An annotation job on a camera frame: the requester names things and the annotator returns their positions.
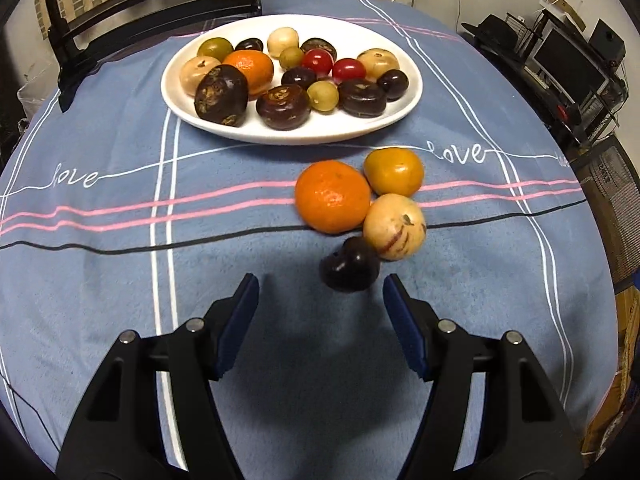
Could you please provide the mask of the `dark brown chestnut large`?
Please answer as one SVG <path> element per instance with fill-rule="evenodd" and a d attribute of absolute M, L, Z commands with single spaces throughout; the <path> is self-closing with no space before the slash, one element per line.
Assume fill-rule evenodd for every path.
<path fill-rule="evenodd" d="M 335 49 L 334 45 L 322 38 L 314 37 L 307 39 L 300 45 L 300 50 L 302 50 L 304 53 L 307 53 L 311 50 L 323 50 L 328 52 L 329 55 L 332 56 L 333 61 L 337 60 L 337 50 Z"/>

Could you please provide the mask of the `dark mangosteen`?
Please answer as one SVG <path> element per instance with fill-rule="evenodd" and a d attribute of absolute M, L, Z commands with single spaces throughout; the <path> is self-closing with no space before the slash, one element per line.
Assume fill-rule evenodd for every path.
<path fill-rule="evenodd" d="M 237 127 L 244 120 L 249 95 L 245 75 L 232 65 L 220 64 L 198 84 L 195 113 L 208 122 Z"/>

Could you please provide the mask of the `tan apple-like fruit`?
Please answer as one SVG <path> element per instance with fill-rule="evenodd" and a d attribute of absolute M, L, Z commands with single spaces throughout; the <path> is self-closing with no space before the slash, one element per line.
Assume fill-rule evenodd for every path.
<path fill-rule="evenodd" d="M 357 60 L 366 70 L 368 81 L 375 82 L 389 70 L 398 70 L 399 62 L 395 55 L 389 50 L 372 48 L 365 50 L 357 56 Z"/>

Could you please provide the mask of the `red cherry tomato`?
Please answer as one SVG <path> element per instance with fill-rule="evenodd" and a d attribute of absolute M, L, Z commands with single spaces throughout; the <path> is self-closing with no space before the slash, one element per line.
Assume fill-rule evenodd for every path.
<path fill-rule="evenodd" d="M 300 63 L 300 66 L 312 70 L 319 78 L 329 76 L 332 72 L 333 65 L 333 56 L 324 49 L 308 50 Z"/>
<path fill-rule="evenodd" d="M 340 84 L 346 80 L 366 78 L 367 70 L 356 58 L 341 58 L 334 63 L 331 77 L 337 84 Z"/>

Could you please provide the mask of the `pale striped melon fruit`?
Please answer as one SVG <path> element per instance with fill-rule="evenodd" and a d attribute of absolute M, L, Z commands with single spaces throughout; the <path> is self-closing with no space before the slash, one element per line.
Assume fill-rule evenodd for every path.
<path fill-rule="evenodd" d="M 362 235 L 386 261 L 416 254 L 426 240 L 422 209 L 409 197 L 388 193 L 378 197 L 363 221 Z"/>

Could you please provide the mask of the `green mandarin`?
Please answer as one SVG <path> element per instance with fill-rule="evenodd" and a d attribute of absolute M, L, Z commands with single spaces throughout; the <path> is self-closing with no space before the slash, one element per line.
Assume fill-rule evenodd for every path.
<path fill-rule="evenodd" d="M 216 58 L 219 62 L 224 62 L 224 59 L 232 52 L 232 43 L 222 37 L 209 38 L 198 47 L 198 56 L 209 56 Z"/>

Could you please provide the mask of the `tan potato-like fruit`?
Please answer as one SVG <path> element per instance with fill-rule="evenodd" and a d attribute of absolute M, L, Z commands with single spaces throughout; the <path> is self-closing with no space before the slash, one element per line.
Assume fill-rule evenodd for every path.
<path fill-rule="evenodd" d="M 220 61 L 213 56 L 198 55 L 190 58 L 180 68 L 179 81 L 181 88 L 190 98 L 194 98 L 198 85 L 203 78 L 216 66 Z"/>

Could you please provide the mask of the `dark plum lone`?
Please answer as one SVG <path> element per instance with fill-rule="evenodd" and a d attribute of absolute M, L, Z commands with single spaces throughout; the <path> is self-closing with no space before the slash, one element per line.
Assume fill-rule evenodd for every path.
<path fill-rule="evenodd" d="M 264 44 L 259 38 L 247 38 L 240 41 L 234 48 L 235 51 L 241 50 L 254 50 L 262 52 L 264 50 Z"/>

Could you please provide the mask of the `small yellow fruit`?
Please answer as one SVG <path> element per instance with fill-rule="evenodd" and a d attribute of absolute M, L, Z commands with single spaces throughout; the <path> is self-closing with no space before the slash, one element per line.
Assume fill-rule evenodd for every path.
<path fill-rule="evenodd" d="M 340 100 L 340 92 L 337 86 L 329 80 L 314 82 L 307 89 L 311 107 L 323 114 L 331 113 L 337 107 Z"/>

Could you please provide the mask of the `yellow-orange persimmon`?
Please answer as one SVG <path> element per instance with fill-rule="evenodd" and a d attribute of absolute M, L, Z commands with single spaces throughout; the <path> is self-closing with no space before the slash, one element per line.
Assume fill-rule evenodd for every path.
<path fill-rule="evenodd" d="M 421 159 L 408 148 L 378 148 L 364 160 L 362 170 L 378 195 L 393 193 L 411 197 L 424 180 Z"/>

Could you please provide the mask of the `cream round fruit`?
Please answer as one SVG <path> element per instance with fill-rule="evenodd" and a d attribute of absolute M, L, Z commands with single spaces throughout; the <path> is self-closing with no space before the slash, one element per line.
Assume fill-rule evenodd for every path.
<path fill-rule="evenodd" d="M 292 27 L 279 27 L 267 39 L 268 53 L 272 58 L 280 58 L 287 48 L 299 47 L 298 32 Z"/>

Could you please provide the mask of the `dark oblong fruit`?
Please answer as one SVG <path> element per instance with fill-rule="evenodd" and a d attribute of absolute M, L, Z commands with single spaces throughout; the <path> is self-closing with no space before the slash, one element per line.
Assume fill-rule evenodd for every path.
<path fill-rule="evenodd" d="M 338 87 L 338 104 L 347 114 L 360 118 L 381 116 L 386 109 L 386 93 L 374 82 L 351 79 Z"/>

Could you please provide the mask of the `small dark plum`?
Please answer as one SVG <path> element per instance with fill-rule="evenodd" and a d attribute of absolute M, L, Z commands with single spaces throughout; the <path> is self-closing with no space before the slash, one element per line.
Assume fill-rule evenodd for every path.
<path fill-rule="evenodd" d="M 389 101 L 399 100 L 409 88 L 409 78 L 402 70 L 388 70 L 378 77 L 376 84 Z"/>

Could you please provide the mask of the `large orange mandarin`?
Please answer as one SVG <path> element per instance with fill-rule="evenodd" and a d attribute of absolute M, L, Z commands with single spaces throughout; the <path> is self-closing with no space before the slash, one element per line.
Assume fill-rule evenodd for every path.
<path fill-rule="evenodd" d="M 237 50 L 227 55 L 222 62 L 237 68 L 245 76 L 251 100 L 257 99 L 271 88 L 274 67 L 272 59 L 264 52 Z"/>

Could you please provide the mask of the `small yellow-green fruit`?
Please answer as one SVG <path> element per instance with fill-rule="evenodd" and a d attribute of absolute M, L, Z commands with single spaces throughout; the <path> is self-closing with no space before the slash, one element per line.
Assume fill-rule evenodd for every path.
<path fill-rule="evenodd" d="M 300 47 L 285 48 L 279 55 L 279 64 L 284 72 L 302 65 L 304 51 Z"/>

